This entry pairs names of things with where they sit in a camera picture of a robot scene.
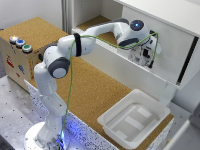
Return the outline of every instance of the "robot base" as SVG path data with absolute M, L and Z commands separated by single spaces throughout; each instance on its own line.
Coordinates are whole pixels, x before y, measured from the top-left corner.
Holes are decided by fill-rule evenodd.
M 39 147 L 35 142 L 35 137 L 37 136 L 40 129 L 43 127 L 44 122 L 38 123 L 34 126 L 32 126 L 25 135 L 24 138 L 24 150 L 55 150 L 55 144 L 51 146 L 51 148 L 41 148 Z M 67 131 L 64 131 L 65 137 L 64 137 L 64 149 L 67 149 L 70 143 L 69 133 Z

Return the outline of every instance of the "plastic container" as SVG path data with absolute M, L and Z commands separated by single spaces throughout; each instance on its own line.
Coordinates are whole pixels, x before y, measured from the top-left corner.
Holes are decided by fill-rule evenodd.
M 169 113 L 169 108 L 136 89 L 97 120 L 105 133 L 118 144 L 126 149 L 135 149 Z

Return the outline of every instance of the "empty white tray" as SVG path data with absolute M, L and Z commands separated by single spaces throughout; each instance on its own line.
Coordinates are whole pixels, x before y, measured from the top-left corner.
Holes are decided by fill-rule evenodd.
M 98 122 L 122 147 L 135 149 L 169 113 L 169 108 L 136 89 L 102 114 Z

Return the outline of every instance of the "cork surface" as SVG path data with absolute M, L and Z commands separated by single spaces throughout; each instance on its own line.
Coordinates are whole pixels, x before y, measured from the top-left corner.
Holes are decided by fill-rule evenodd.
M 83 31 L 85 31 L 87 28 L 97 25 L 97 24 L 101 24 L 101 23 L 105 23 L 105 22 L 109 22 L 110 20 L 103 17 L 103 16 L 98 16 L 92 20 L 89 20 L 83 24 L 78 25 L 77 27 Z M 100 34 L 98 36 L 99 38 L 102 38 L 103 40 L 108 41 L 111 44 L 117 45 L 117 41 L 115 40 L 114 34 L 112 32 L 109 33 L 104 33 L 104 34 Z
M 103 127 L 97 122 L 97 118 L 130 93 L 131 89 L 91 66 L 81 58 L 73 58 L 72 62 L 73 86 L 69 110 L 120 150 L 123 150 L 120 145 L 104 133 Z M 34 79 L 29 82 L 36 87 Z M 57 80 L 57 85 L 58 95 L 67 102 L 70 71 L 66 77 Z M 173 116 L 169 115 L 137 150 L 145 150 L 172 119 Z
M 68 34 L 42 18 L 36 17 L 0 31 L 0 37 L 7 42 L 10 42 L 12 35 L 25 40 L 26 44 L 32 46 L 33 51 L 37 51 Z

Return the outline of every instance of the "green cable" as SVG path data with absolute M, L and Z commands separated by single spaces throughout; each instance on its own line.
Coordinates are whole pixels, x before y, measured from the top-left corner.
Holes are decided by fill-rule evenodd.
M 153 35 L 157 35 L 157 41 L 156 41 L 156 46 L 155 46 L 154 55 L 153 55 L 153 61 L 154 61 L 154 60 L 155 60 L 155 55 L 156 55 L 156 49 L 157 49 L 157 46 L 158 46 L 158 33 L 152 33 L 152 34 L 150 34 L 149 36 L 147 36 L 146 38 L 144 38 L 143 40 L 139 41 L 138 43 L 133 44 L 133 45 L 130 45 L 130 46 L 125 46 L 125 47 L 123 47 L 123 46 L 117 46 L 117 45 L 111 44 L 111 43 L 109 43 L 109 42 L 107 42 L 107 41 L 105 41 L 105 40 L 103 40 L 103 39 L 101 39 L 101 38 L 99 38 L 99 37 L 96 37 L 96 36 L 83 35 L 83 36 L 81 36 L 81 37 L 83 37 L 83 38 L 84 38 L 84 37 L 96 38 L 96 39 L 99 39 L 99 40 L 101 40 L 101 41 L 103 41 L 103 42 L 105 42 L 105 43 L 107 43 L 107 44 L 113 46 L 113 47 L 125 49 L 125 48 L 131 48 L 131 47 L 134 47 L 134 46 L 136 46 L 136 45 L 139 45 L 139 44 L 141 44 L 142 42 L 144 42 L 145 40 L 147 40 L 148 38 L 150 38 L 150 37 L 153 36 Z M 65 127 L 65 122 L 66 122 L 67 113 L 68 113 L 68 108 L 69 108 L 69 101 L 70 101 L 70 96 L 71 96 L 71 88 L 72 88 L 72 81 L 73 81 L 72 48 L 73 48 L 73 46 L 74 46 L 74 43 L 75 43 L 75 40 L 72 42 L 71 51 L 70 51 L 71 83 L 70 83 L 69 95 L 68 95 L 68 101 L 67 101 L 67 110 L 66 110 L 66 114 L 65 114 L 65 117 L 64 117 L 64 122 L 63 122 L 63 124 L 62 124 L 61 133 L 62 133 L 64 127 Z M 58 144 L 58 150 L 60 150 L 60 142 L 61 142 L 61 139 L 60 139 L 59 144 Z

